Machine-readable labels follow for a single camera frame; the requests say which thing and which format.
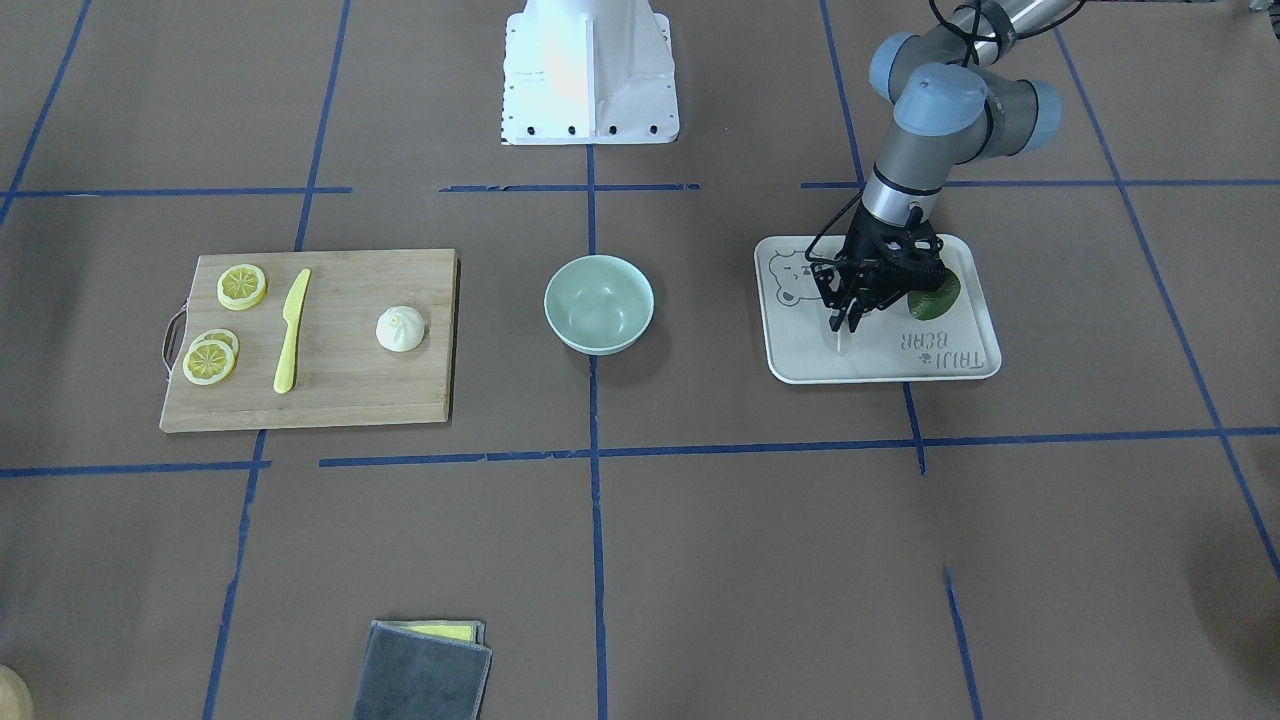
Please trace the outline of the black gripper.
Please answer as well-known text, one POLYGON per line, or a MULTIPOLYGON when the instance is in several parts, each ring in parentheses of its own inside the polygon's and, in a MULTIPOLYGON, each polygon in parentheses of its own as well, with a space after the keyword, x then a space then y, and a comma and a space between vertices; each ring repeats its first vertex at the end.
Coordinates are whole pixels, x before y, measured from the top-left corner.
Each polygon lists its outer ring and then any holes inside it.
POLYGON ((947 268, 942 247, 929 222, 891 225, 869 213, 854 214, 832 258, 812 255, 815 287, 832 311, 829 329, 840 332, 847 323, 851 334, 865 314, 886 310, 913 290, 936 290, 947 268))

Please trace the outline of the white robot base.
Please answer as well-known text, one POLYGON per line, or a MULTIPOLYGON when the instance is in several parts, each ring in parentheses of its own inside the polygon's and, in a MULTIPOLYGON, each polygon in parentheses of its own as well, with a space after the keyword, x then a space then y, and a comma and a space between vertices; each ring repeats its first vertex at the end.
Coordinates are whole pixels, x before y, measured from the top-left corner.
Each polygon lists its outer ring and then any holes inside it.
POLYGON ((500 142, 672 143, 669 18, 648 1, 527 1, 506 19, 500 142))

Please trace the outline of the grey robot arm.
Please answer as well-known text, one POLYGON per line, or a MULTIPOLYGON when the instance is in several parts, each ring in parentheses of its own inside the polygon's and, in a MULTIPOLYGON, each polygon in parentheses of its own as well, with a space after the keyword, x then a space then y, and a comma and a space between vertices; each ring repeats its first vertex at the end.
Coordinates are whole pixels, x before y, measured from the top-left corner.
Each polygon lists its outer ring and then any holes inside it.
POLYGON ((841 210, 851 224, 831 258, 805 259, 832 331, 909 296, 938 297, 955 282, 931 214, 955 167, 1044 146, 1062 120, 1044 82, 993 72, 1019 44, 1071 19, 1080 1, 960 1, 924 35, 899 33, 868 70, 893 120, 859 193, 841 210))

